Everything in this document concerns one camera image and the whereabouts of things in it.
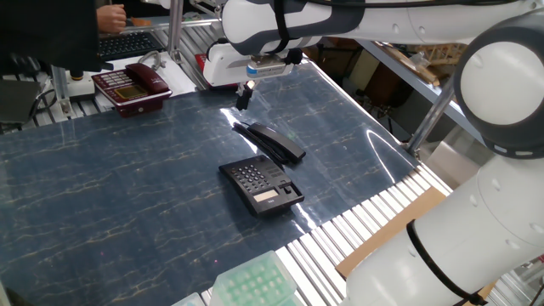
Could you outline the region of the person's bare hand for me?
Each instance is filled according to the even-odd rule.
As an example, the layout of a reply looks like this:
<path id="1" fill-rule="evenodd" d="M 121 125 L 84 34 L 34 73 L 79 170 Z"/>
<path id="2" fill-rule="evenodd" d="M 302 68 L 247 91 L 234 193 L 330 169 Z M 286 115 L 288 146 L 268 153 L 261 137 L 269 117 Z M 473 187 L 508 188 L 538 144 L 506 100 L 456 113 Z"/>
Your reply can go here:
<path id="1" fill-rule="evenodd" d="M 105 33 L 120 33 L 126 27 L 127 15 L 123 4 L 105 5 L 96 9 L 98 28 Z"/>

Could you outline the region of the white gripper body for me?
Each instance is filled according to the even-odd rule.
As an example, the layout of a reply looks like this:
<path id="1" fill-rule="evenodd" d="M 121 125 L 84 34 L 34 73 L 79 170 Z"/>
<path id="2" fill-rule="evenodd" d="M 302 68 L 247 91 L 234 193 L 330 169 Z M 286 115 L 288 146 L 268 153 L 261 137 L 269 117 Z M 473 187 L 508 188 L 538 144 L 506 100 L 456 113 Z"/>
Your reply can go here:
<path id="1" fill-rule="evenodd" d="M 203 76 L 213 87 L 253 80 L 247 74 L 249 55 L 241 55 L 229 43 L 215 43 L 208 48 Z"/>

